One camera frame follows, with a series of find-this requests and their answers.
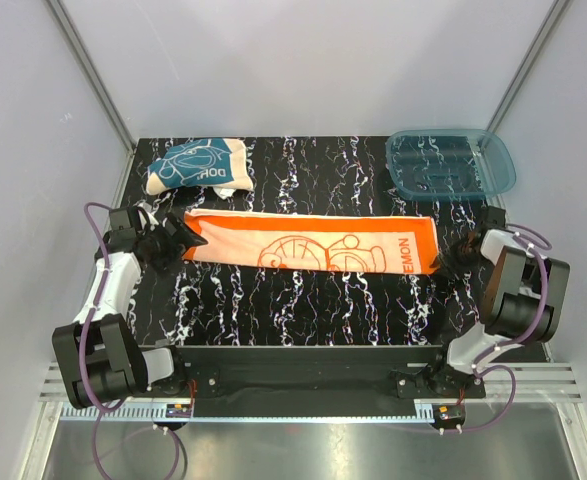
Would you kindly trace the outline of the orange Doraemon towel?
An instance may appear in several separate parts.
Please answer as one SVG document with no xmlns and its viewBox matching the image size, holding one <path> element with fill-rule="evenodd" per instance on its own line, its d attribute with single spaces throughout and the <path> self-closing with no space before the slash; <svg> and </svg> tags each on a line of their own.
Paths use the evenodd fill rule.
<svg viewBox="0 0 587 480">
<path fill-rule="evenodd" d="M 191 261 L 269 269 L 430 275 L 439 253 L 430 217 L 284 215 L 193 209 L 184 222 L 207 244 Z"/>
</svg>

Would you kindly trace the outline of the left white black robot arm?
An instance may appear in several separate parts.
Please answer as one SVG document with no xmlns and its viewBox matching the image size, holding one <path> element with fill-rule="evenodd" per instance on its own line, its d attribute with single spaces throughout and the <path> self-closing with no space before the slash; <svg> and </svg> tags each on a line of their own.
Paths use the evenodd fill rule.
<svg viewBox="0 0 587 480">
<path fill-rule="evenodd" d="M 128 323 L 134 287 L 151 270 L 165 273 L 206 240 L 169 213 L 156 219 L 142 206 L 111 209 L 109 230 L 98 233 L 95 276 L 84 305 L 52 334 L 62 382 L 76 409 L 108 413 L 130 397 L 159 388 L 169 396 L 188 386 L 176 347 L 142 350 Z"/>
</svg>

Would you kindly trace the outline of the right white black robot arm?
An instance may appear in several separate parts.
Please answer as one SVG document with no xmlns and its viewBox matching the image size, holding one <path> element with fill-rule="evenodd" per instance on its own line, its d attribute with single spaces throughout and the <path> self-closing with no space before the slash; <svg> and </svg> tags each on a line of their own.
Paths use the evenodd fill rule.
<svg viewBox="0 0 587 480">
<path fill-rule="evenodd" d="M 438 254 L 435 272 L 459 279 L 482 261 L 492 264 L 479 321 L 450 341 L 428 366 L 427 384 L 439 396 L 459 389 L 463 377 L 479 376 L 503 353 L 542 344 L 555 335 L 570 265 L 552 258 L 551 242 L 529 227 L 506 221 L 506 211 L 489 206 L 479 225 Z"/>
</svg>

